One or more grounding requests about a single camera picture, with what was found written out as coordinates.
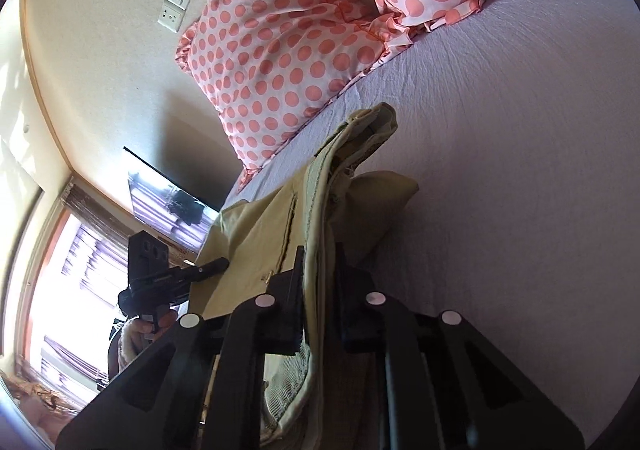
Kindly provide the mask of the left human hand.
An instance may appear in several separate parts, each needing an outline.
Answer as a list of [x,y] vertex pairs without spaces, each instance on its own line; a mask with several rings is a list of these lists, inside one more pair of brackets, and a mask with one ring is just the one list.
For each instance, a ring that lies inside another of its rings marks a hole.
[[150,344],[162,337],[177,318],[177,311],[168,309],[156,325],[152,321],[146,321],[139,317],[127,320],[122,328],[122,334],[120,334],[119,355],[126,359],[134,359]]

